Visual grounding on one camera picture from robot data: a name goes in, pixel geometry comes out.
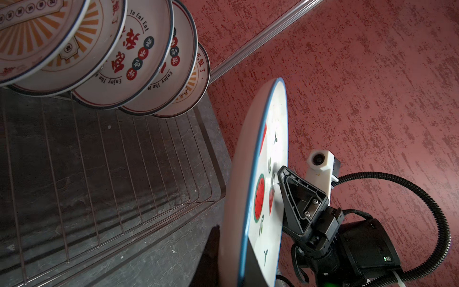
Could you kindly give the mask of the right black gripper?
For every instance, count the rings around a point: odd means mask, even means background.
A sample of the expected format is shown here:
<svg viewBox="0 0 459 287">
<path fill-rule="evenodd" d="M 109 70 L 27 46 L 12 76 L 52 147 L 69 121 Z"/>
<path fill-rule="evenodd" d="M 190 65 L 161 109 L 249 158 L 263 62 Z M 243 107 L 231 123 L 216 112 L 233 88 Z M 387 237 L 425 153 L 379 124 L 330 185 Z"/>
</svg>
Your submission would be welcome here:
<svg viewBox="0 0 459 287">
<path fill-rule="evenodd" d="M 339 229 L 348 214 L 356 209 L 328 207 L 322 190 L 300 178 L 287 166 L 277 172 L 284 204 L 283 231 L 294 244 L 290 254 L 294 273 L 304 285 L 310 283 L 306 269 L 315 276 L 318 287 L 353 287 L 359 283 L 359 272 L 345 250 Z"/>
</svg>

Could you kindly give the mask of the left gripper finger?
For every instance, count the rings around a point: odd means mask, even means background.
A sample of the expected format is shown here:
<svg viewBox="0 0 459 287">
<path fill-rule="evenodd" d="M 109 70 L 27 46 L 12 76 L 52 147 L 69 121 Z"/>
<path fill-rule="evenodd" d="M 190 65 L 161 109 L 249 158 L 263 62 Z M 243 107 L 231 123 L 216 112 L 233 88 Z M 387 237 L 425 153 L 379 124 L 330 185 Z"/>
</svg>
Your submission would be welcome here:
<svg viewBox="0 0 459 287">
<path fill-rule="evenodd" d="M 196 272 L 189 287 L 218 287 L 218 254 L 220 226 L 211 229 Z"/>
</svg>

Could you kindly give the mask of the strawberry pattern white plate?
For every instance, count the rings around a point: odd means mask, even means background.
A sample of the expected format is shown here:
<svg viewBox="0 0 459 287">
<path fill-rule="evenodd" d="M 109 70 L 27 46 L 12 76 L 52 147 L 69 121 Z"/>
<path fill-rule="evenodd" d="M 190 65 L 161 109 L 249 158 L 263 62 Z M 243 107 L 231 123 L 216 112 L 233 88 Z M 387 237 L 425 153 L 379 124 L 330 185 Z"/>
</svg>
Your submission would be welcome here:
<svg viewBox="0 0 459 287">
<path fill-rule="evenodd" d="M 282 78 L 252 101 L 237 141 L 219 239 L 222 287 L 273 287 L 284 203 L 278 171 L 288 165 L 288 98 Z"/>
</svg>

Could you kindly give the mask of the floral pattern white plate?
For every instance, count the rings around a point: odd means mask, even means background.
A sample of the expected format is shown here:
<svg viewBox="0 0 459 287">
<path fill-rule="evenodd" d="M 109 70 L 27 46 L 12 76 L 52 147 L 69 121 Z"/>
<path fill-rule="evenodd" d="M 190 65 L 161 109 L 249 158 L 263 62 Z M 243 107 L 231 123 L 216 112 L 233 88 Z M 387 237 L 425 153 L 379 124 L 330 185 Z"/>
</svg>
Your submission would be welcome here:
<svg viewBox="0 0 459 287">
<path fill-rule="evenodd" d="M 175 117 L 173 105 L 188 84 L 198 49 L 194 19 L 182 1 L 172 2 L 174 29 L 166 60 L 153 82 L 139 96 L 119 110 L 132 116 Z"/>
</svg>

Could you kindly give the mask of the red character text plate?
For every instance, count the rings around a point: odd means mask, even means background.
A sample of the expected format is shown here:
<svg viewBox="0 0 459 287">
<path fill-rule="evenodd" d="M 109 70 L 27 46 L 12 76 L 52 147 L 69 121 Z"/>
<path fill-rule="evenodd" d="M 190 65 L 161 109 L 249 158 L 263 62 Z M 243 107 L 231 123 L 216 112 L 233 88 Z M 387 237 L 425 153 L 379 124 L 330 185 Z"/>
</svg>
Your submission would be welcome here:
<svg viewBox="0 0 459 287">
<path fill-rule="evenodd" d="M 97 110 L 134 100 L 165 63 L 173 25 L 172 1 L 129 1 L 116 47 L 102 69 L 72 92 L 73 99 Z"/>
</svg>

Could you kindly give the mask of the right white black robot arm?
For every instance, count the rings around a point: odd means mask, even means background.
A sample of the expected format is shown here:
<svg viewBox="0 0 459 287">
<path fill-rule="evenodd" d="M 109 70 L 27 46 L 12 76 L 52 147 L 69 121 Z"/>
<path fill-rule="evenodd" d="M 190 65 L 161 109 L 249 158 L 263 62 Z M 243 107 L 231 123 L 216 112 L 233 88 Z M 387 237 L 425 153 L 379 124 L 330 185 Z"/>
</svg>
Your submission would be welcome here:
<svg viewBox="0 0 459 287">
<path fill-rule="evenodd" d="M 399 271 L 400 259 L 381 223 L 366 212 L 329 206 L 325 192 L 286 166 L 277 173 L 284 204 L 283 233 L 293 240 L 297 278 L 318 287 L 361 287 Z"/>
</svg>

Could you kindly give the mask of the brown leaf pattern plate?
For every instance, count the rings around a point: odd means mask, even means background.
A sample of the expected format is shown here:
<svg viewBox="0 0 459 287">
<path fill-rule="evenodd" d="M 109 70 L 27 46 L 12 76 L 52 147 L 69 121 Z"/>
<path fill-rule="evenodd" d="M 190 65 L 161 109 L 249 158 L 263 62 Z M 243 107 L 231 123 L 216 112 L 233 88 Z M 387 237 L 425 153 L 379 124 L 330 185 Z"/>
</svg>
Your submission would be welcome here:
<svg viewBox="0 0 459 287">
<path fill-rule="evenodd" d="M 186 86 L 166 108 L 153 114 L 157 118 L 175 118 L 191 111 L 204 96 L 210 81 L 210 59 L 201 43 L 198 43 L 194 69 Z"/>
</svg>

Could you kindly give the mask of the right corner aluminium profile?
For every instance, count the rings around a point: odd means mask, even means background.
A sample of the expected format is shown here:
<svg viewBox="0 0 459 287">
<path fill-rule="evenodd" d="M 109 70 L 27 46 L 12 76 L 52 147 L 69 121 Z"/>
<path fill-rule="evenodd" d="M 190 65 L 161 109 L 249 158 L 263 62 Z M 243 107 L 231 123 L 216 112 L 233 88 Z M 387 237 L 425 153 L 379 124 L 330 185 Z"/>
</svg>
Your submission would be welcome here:
<svg viewBox="0 0 459 287">
<path fill-rule="evenodd" d="M 240 62 L 256 52 L 264 44 L 287 29 L 291 24 L 302 18 L 313 8 L 317 7 L 322 0 L 299 1 L 278 19 L 268 25 L 260 33 L 250 39 L 246 44 L 236 50 L 230 57 L 211 70 L 209 83 L 214 83 Z"/>
</svg>

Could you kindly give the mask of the orange sunburst plate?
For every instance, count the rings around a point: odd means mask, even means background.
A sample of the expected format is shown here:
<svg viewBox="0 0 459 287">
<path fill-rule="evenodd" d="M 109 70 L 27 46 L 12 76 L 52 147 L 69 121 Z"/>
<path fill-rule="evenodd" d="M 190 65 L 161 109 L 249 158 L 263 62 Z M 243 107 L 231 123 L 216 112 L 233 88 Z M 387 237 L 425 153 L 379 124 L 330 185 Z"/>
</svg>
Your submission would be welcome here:
<svg viewBox="0 0 459 287">
<path fill-rule="evenodd" d="M 90 1 L 1 1 L 1 87 L 33 75 L 70 42 Z"/>
</svg>

